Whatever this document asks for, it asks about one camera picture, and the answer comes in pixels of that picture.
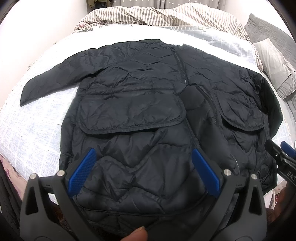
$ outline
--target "striped blanket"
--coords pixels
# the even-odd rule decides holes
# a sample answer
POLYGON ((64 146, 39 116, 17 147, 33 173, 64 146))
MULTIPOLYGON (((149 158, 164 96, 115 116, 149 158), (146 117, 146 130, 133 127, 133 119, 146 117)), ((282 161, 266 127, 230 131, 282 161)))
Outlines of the striped blanket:
POLYGON ((185 3, 171 9, 156 9, 153 7, 108 7, 95 9, 86 15, 76 25, 74 31, 87 30, 94 26, 106 24, 143 24, 150 26, 204 26, 235 35, 248 41, 255 53, 256 63, 263 70, 256 47, 242 26, 232 14, 210 8, 199 3, 185 3))

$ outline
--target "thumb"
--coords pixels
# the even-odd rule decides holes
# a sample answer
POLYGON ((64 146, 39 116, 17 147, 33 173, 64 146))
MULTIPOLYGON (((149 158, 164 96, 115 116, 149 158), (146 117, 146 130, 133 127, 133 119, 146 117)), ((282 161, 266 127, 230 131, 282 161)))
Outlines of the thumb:
POLYGON ((121 241, 147 241, 148 234, 145 227, 140 227, 133 231, 130 235, 123 238, 121 241))

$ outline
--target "jacket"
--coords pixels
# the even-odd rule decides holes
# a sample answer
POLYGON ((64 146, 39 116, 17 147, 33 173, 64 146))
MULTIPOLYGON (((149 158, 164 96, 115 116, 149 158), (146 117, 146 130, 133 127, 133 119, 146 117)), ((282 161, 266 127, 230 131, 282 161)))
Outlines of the jacket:
POLYGON ((275 187, 264 144, 282 113, 260 74, 191 46, 131 41, 79 52, 34 77, 20 105, 78 82, 59 164, 96 150, 74 197, 94 227, 124 236, 145 226, 150 240, 186 240, 214 201, 191 162, 197 146, 222 169, 255 173, 264 193, 275 187))

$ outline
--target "white wall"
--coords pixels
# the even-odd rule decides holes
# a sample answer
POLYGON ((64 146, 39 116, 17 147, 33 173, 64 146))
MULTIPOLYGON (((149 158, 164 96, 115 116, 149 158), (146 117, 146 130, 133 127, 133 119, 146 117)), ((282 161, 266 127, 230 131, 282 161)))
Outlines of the white wall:
POLYGON ((0 25, 0 108, 28 65, 69 35, 86 0, 20 0, 0 25))
POLYGON ((291 36, 284 21, 267 0, 227 0, 224 11, 233 14, 243 26, 246 25, 252 13, 291 36))

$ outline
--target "blue pad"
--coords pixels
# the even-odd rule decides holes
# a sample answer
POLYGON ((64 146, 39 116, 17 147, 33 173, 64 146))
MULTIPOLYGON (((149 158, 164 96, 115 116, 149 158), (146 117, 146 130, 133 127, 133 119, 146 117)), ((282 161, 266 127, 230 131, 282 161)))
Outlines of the blue pad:
POLYGON ((95 162, 96 162, 96 151, 95 149, 91 148, 90 151, 87 153, 87 155, 82 159, 82 161, 80 162, 76 170, 74 170, 71 177, 69 178, 69 181, 68 181, 69 197, 73 197, 80 192, 95 162))
POLYGON ((208 193, 215 198, 220 195, 220 181, 197 149, 192 151, 192 162, 208 193))
POLYGON ((281 149, 291 158, 296 157, 296 151, 285 141, 281 143, 281 149))

